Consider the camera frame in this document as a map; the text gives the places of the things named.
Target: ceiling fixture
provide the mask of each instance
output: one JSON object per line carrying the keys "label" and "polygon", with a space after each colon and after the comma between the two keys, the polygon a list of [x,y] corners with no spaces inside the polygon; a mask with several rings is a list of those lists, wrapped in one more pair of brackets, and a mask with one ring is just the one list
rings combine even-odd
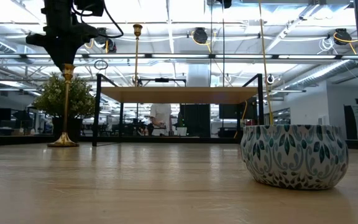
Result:
{"label": "ceiling fixture", "polygon": [[349,41],[352,40],[351,35],[346,32],[345,28],[342,29],[336,29],[334,34],[334,42],[338,45],[346,45],[349,43]]}
{"label": "ceiling fixture", "polygon": [[101,27],[98,28],[99,35],[98,37],[94,38],[94,41],[101,45],[102,49],[106,50],[106,53],[116,53],[117,47],[116,43],[113,42],[110,38],[107,38],[107,28]]}
{"label": "ceiling fixture", "polygon": [[268,85],[272,85],[274,83],[274,76],[272,74],[270,74],[268,77],[267,77],[267,84]]}
{"label": "ceiling fixture", "polygon": [[205,29],[203,27],[197,27],[193,34],[194,41],[199,44],[205,44],[208,40]]}
{"label": "ceiling fixture", "polygon": [[228,9],[231,7],[231,0],[217,0],[221,4],[224,4],[224,8]]}

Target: candlestick base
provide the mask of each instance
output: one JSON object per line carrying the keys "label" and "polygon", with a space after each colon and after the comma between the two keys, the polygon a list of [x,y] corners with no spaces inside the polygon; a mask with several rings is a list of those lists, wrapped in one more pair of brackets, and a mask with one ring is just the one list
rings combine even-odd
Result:
{"label": "candlestick base", "polygon": [[60,136],[59,139],[57,139],[57,141],[48,144],[48,147],[77,147],[77,146],[79,146],[79,144],[70,140],[66,132],[62,132],[62,135]]}

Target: person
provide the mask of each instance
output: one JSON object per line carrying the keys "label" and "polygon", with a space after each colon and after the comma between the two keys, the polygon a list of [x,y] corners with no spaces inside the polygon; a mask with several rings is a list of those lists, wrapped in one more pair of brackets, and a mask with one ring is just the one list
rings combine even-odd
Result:
{"label": "person", "polygon": [[153,136],[168,136],[172,131],[171,104],[154,103],[150,109],[150,118],[154,126]]}
{"label": "person", "polygon": [[107,131],[109,133],[115,133],[115,130],[118,128],[118,126],[119,126],[119,119],[109,115],[107,117]]}

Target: white shirt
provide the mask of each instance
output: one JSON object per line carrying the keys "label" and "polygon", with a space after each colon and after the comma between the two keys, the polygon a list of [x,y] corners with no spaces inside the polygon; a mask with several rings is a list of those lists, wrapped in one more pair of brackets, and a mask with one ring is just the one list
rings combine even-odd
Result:
{"label": "white shirt", "polygon": [[165,129],[154,129],[152,135],[160,136],[160,134],[168,136],[170,130],[171,104],[154,103],[150,110],[150,117],[155,118],[156,122],[164,123]]}
{"label": "white shirt", "polygon": [[112,126],[117,125],[117,124],[119,124],[119,119],[113,118],[113,117],[108,117],[108,119],[107,119],[107,129],[108,129],[108,131],[111,131]]}

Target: green plant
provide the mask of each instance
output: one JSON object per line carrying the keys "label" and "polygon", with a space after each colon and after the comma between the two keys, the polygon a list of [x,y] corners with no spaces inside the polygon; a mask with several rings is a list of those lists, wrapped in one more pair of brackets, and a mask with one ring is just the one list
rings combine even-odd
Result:
{"label": "green plant", "polygon": [[[64,78],[53,73],[43,84],[44,92],[34,101],[34,106],[46,114],[62,118],[65,110],[66,86]],[[94,113],[95,98],[90,94],[91,86],[81,78],[73,78],[68,94],[68,118],[89,118]]]}

